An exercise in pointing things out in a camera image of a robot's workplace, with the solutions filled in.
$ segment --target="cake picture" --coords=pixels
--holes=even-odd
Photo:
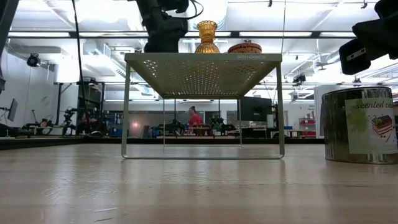
[[[388,133],[394,128],[392,119],[388,115],[373,118],[371,121],[373,130],[380,136]]]

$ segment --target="wooden floor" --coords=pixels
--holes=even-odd
[[[326,161],[316,145],[288,145],[280,161],[126,161],[106,144],[0,151],[0,223],[398,223],[398,166]]]

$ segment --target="ceiling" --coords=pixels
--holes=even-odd
[[[202,20],[213,20],[219,24],[220,30],[238,31],[348,31],[357,22],[377,19],[374,5],[377,1],[368,1],[368,6],[362,9],[363,1],[358,0],[273,0],[271,7],[268,1],[248,0],[198,0],[204,5],[204,13],[190,21],[190,30]],[[141,17],[135,2],[125,0],[79,0],[76,1],[80,32],[91,31],[143,31]],[[195,11],[190,5],[184,15],[192,16]],[[73,32],[73,8],[71,0],[42,1],[20,0],[12,23],[12,31],[46,31]],[[143,48],[145,39],[91,39],[96,46],[102,48],[106,44],[111,50],[111,63],[105,63],[97,55],[83,54],[85,75],[104,82],[122,82],[123,76],[115,73],[115,66],[123,70],[123,55]],[[82,39],[83,47],[88,40]],[[308,82],[352,82],[354,77],[342,75],[340,63],[326,66],[326,70],[314,68],[316,62],[323,57],[335,53],[349,39],[251,39],[261,45],[263,53],[283,53],[282,74],[291,82],[294,76],[304,73]],[[199,43],[199,39],[180,40],[180,52],[193,52],[191,43]],[[221,52],[244,42],[244,39],[216,39]],[[63,63],[67,58],[77,58],[75,39],[10,39],[9,45],[15,53],[26,57],[30,47],[59,47],[61,53],[46,56],[50,63]],[[362,82],[378,83],[384,80],[394,80],[398,77],[395,61],[387,57],[377,59],[372,67],[357,74]],[[388,70],[384,67],[393,65]],[[275,82],[275,71],[265,78],[267,82]]]

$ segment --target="person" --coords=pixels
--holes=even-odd
[[[197,111],[194,106],[191,106],[188,112],[189,115],[191,116],[188,122],[190,128],[196,124],[203,124],[203,119],[197,114]]]

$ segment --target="white ceiling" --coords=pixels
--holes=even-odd
[[[222,30],[319,30],[319,31],[350,31],[357,22],[377,19],[374,5],[377,1],[368,1],[366,9],[361,9],[363,1],[359,0],[273,0],[272,7],[268,1],[245,0],[198,0],[205,7],[204,14],[191,25],[200,20],[224,20]],[[80,0],[77,1],[80,31],[110,31],[110,30],[143,30],[141,18],[135,2],[112,0]],[[14,31],[73,31],[74,23],[69,20],[73,12],[71,0],[41,1],[20,0],[18,10],[12,23]],[[193,7],[185,16],[194,13]],[[232,45],[244,42],[243,39],[224,39],[218,44],[221,52],[226,52]],[[345,44],[348,39],[252,39],[260,44],[264,53],[283,53],[282,73],[288,74],[293,68],[306,61],[312,54],[331,54]],[[145,40],[139,39],[97,39],[99,45],[107,44],[112,49],[118,47],[143,47]],[[23,46],[58,46],[67,53],[67,57],[77,56],[76,40],[74,39],[11,39],[11,46],[18,49]],[[189,52],[190,44],[180,41],[180,52]],[[113,52],[113,59],[121,65],[121,51]],[[359,75],[365,76],[394,61],[382,59],[372,68]],[[86,70],[91,70],[101,80],[111,82],[112,77],[120,81],[120,77],[112,69],[99,68],[93,63],[92,57],[83,57]],[[328,67],[325,71],[315,74],[309,79],[314,82],[340,80],[350,82],[354,77],[340,74],[340,64]],[[275,81],[275,71],[267,81]],[[368,78],[366,82],[380,82],[380,75]]]

